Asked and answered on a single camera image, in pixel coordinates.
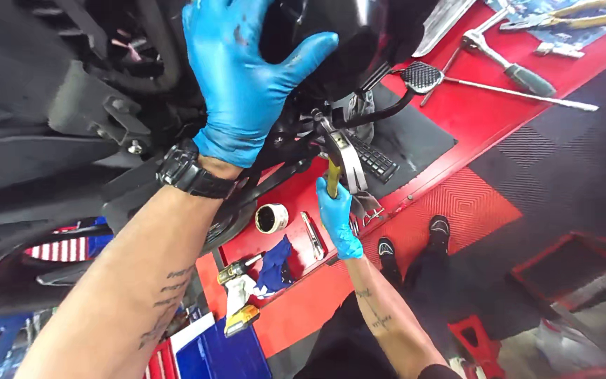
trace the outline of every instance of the screwdriver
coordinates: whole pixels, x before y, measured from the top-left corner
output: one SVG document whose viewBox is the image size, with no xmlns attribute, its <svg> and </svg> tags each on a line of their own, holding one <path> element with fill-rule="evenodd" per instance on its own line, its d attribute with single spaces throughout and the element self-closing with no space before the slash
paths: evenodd
<svg viewBox="0 0 606 379">
<path fill-rule="evenodd" d="M 484 90 L 497 91 L 497 92 L 502 92 L 505 94 L 512 94 L 512 95 L 516 95 L 516 96 L 520 96 L 520 97 L 526 97 L 528 99 L 535 99 L 535 100 L 550 102 L 552 104 L 558 104 L 558 105 L 562 105 L 562 106 L 569 107 L 569 108 L 577 108 L 577 109 L 581 109 L 582 111 L 595 112 L 598 109 L 600 109 L 600 107 L 598 107 L 597 105 L 586 104 L 584 102 L 562 100 L 562 99 L 552 99 L 550 97 L 539 97 L 539 96 L 535 96 L 535 95 L 531 95 L 531 94 L 524 94 L 522 92 L 507 90 L 505 88 L 487 86 L 485 84 L 467 82 L 466 80 L 449 78 L 447 76 L 445 77 L 445 80 L 447 80 L 449 82 L 455 82 L 458 84 L 465 84 L 466 86 L 483 88 Z"/>
</svg>

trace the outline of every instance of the black wristwatch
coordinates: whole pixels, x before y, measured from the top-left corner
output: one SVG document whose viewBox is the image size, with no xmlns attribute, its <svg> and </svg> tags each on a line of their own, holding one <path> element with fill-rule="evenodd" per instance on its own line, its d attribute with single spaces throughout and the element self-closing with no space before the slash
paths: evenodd
<svg viewBox="0 0 606 379">
<path fill-rule="evenodd" d="M 227 198 L 236 184 L 234 180 L 216 177 L 202 168 L 198 163 L 198 147 L 190 138 L 174 145 L 165 154 L 156 179 L 162 185 L 173 185 L 191 195 L 212 199 Z"/>
</svg>

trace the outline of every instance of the blue rag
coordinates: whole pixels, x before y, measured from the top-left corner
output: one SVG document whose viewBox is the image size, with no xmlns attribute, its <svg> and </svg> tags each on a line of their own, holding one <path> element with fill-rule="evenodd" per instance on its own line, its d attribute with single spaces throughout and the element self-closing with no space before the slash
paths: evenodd
<svg viewBox="0 0 606 379">
<path fill-rule="evenodd" d="M 291 255 L 291 242 L 287 235 L 264 254 L 263 267 L 258 273 L 257 285 L 254 287 L 254 295 L 259 299 L 272 296 L 294 282 L 287 263 L 289 255 Z"/>
</svg>

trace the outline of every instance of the bolt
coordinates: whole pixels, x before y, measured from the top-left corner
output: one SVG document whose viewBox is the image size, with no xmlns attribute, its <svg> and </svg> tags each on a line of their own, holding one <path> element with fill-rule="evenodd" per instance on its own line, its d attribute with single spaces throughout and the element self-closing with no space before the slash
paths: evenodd
<svg viewBox="0 0 606 379">
<path fill-rule="evenodd" d="M 128 148 L 128 152 L 134 155 L 140 155 L 144 152 L 144 148 L 139 144 L 139 141 L 132 140 L 131 145 Z"/>
<path fill-rule="evenodd" d="M 114 108 L 121 113 L 128 113 L 130 111 L 128 104 L 126 104 L 125 100 L 122 99 L 115 99 L 111 105 L 113 105 Z"/>
<path fill-rule="evenodd" d="M 310 112 L 310 115 L 315 121 L 321 121 L 322 117 L 324 117 L 324 114 L 322 114 L 322 112 L 317 108 L 313 109 L 312 112 Z"/>
</svg>

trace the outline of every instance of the gloved hand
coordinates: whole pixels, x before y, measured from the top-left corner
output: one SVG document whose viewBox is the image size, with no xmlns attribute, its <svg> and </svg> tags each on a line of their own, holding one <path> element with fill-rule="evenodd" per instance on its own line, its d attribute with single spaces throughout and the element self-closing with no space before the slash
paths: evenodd
<svg viewBox="0 0 606 379">
<path fill-rule="evenodd" d="M 193 141 L 200 154 L 250 167 L 284 100 L 338 46 L 315 34 L 282 63 L 258 53 L 261 24 L 273 0 L 194 0 L 182 11 L 190 68 L 207 104 L 207 125 Z"/>
<path fill-rule="evenodd" d="M 326 179 L 317 178 L 317 201 L 324 228 L 329 232 L 333 245 L 338 249 L 338 258 L 361 258 L 364 248 L 349 228 L 349 208 L 352 195 L 342 185 L 338 185 L 338 196 L 332 199 L 326 192 Z"/>
</svg>

